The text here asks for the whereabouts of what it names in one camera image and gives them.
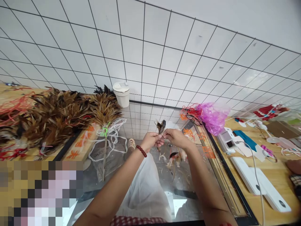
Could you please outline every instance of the pink object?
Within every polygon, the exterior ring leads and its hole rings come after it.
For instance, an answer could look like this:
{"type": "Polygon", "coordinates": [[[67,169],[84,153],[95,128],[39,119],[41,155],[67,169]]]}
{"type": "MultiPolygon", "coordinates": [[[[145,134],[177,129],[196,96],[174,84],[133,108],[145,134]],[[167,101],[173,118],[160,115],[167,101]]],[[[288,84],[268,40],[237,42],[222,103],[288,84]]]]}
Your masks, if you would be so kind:
{"type": "Polygon", "coordinates": [[[202,109],[202,114],[198,118],[206,124],[208,131],[217,136],[225,126],[230,108],[218,103],[202,103],[196,109],[202,109]]]}
{"type": "Polygon", "coordinates": [[[262,149],[265,150],[271,157],[274,156],[273,151],[268,149],[265,145],[261,145],[262,149]]]}

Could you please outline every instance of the forearm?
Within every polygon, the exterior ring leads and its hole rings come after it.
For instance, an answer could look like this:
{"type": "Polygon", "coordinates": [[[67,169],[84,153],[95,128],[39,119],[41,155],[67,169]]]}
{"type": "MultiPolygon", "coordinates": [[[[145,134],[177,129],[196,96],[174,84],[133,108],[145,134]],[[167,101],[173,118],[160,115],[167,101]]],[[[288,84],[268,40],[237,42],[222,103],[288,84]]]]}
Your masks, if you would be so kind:
{"type": "Polygon", "coordinates": [[[98,224],[99,220],[101,220],[102,225],[109,225],[118,211],[143,159],[144,156],[140,150],[135,149],[124,165],[120,167],[96,195],[76,223],[81,225],[81,220],[88,218],[88,215],[90,215],[93,218],[98,218],[98,224]]]}
{"type": "Polygon", "coordinates": [[[212,176],[209,174],[197,147],[191,145],[187,148],[186,153],[193,185],[203,208],[229,211],[227,203],[218,185],[212,180],[212,176]]]}

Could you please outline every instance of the pixelated area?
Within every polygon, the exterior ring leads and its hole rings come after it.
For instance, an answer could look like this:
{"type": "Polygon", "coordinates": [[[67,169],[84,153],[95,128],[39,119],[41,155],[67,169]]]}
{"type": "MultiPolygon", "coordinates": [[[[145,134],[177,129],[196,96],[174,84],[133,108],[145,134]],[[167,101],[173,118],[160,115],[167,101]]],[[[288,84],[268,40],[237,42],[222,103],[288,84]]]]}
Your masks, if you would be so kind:
{"type": "Polygon", "coordinates": [[[0,162],[0,225],[62,225],[83,194],[82,162],[0,162]]]}

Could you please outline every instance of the bundle of feathers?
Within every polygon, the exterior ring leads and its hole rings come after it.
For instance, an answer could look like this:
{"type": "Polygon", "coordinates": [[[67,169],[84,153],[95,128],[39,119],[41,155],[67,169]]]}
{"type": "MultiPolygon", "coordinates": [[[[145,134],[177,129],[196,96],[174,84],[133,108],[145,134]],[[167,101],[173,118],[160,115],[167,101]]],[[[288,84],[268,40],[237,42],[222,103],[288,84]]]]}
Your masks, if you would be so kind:
{"type": "Polygon", "coordinates": [[[63,144],[78,129],[92,123],[106,126],[121,117],[121,108],[115,94],[104,86],[97,87],[95,95],[52,88],[48,95],[30,98],[34,107],[16,119],[13,126],[0,127],[3,140],[14,140],[17,148],[43,148],[43,154],[63,144]]]}

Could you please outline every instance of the bracelet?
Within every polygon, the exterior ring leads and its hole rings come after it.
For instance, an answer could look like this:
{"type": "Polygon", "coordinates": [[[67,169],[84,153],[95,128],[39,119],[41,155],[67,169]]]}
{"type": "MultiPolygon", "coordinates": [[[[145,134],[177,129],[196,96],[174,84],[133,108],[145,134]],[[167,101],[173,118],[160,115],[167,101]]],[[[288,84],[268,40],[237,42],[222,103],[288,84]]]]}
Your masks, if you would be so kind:
{"type": "Polygon", "coordinates": [[[146,155],[145,151],[143,151],[142,147],[140,147],[139,145],[136,145],[136,148],[138,148],[142,152],[142,154],[145,158],[147,157],[147,155],[146,155]]]}

